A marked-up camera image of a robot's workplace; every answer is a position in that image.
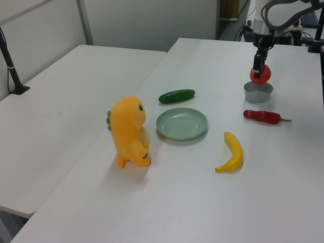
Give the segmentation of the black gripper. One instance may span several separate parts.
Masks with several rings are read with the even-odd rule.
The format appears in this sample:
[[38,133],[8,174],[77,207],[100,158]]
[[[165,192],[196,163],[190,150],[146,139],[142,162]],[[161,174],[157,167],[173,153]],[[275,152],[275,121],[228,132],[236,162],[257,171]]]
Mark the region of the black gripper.
[[254,33],[254,46],[258,48],[256,54],[254,55],[254,77],[259,78],[268,56],[268,50],[274,46],[274,33]]

